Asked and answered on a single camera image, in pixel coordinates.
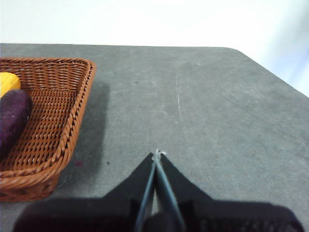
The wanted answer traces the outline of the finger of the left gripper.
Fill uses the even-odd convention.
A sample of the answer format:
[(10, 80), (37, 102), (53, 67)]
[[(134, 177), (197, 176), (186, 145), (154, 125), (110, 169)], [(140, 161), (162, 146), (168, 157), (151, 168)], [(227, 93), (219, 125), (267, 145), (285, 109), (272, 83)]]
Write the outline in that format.
[(15, 232), (133, 232), (151, 214), (155, 164), (150, 153), (99, 198), (54, 198), (25, 208)]
[(156, 153), (161, 207), (186, 232), (302, 232), (292, 210), (265, 202), (221, 201), (187, 179), (162, 153)]

